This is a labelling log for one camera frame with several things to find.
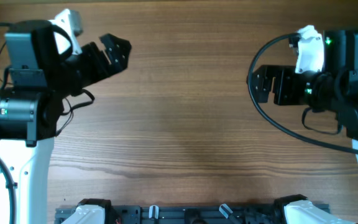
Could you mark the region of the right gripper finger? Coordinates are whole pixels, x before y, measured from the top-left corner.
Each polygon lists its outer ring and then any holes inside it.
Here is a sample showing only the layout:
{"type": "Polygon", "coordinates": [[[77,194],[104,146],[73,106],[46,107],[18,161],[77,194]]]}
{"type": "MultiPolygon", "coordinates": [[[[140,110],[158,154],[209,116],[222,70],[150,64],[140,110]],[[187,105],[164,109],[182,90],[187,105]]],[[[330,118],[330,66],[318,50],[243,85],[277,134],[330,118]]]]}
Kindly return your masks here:
{"type": "Polygon", "coordinates": [[[269,100],[269,94],[272,91],[271,82],[254,83],[251,87],[254,99],[258,103],[267,103],[269,100]]]}
{"type": "Polygon", "coordinates": [[[247,76],[247,83],[249,83],[249,80],[252,80],[252,86],[271,86],[274,71],[274,65],[261,65],[251,75],[247,76]]]}

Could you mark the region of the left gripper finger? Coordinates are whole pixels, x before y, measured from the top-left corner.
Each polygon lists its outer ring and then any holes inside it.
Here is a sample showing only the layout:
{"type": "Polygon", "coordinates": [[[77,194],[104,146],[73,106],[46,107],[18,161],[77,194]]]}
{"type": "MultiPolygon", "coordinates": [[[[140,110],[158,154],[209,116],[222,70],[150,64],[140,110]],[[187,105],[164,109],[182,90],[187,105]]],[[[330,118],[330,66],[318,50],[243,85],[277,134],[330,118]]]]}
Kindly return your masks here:
{"type": "Polygon", "coordinates": [[[99,39],[105,46],[105,52],[111,62],[115,60],[118,62],[128,62],[129,54],[132,50],[132,45],[128,40],[121,39],[112,34],[104,34],[99,39]]]}
{"type": "Polygon", "coordinates": [[[111,64],[109,65],[110,76],[123,72],[128,66],[128,49],[124,47],[110,47],[106,49],[111,64]]]}

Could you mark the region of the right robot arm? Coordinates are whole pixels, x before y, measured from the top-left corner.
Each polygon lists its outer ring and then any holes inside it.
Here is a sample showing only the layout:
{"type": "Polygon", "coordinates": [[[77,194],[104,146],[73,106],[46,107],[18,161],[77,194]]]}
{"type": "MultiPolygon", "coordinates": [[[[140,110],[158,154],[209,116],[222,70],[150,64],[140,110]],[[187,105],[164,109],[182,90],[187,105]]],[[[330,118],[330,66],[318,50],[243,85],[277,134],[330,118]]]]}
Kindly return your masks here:
{"type": "Polygon", "coordinates": [[[296,54],[294,66],[257,65],[264,49],[259,49],[250,63],[247,86],[256,110],[273,94],[276,105],[305,105],[306,112],[333,112],[337,130],[346,132],[351,147],[311,139],[284,126],[279,130],[316,146],[353,154],[358,164],[358,30],[318,32],[308,25],[270,40],[265,47],[282,40],[287,40],[296,54]]]}

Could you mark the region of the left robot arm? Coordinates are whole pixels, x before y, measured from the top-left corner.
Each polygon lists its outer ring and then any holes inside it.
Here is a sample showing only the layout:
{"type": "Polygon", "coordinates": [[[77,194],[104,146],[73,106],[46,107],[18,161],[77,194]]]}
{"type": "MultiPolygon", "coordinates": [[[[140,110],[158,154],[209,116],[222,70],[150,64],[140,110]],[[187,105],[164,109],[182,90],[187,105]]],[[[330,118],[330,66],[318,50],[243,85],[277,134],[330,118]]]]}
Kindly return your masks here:
{"type": "Polygon", "coordinates": [[[104,34],[74,53],[74,38],[46,20],[9,24],[5,35],[11,63],[0,86],[0,223],[45,223],[47,176],[61,116],[73,116],[68,96],[123,72],[128,40],[104,34]]]}

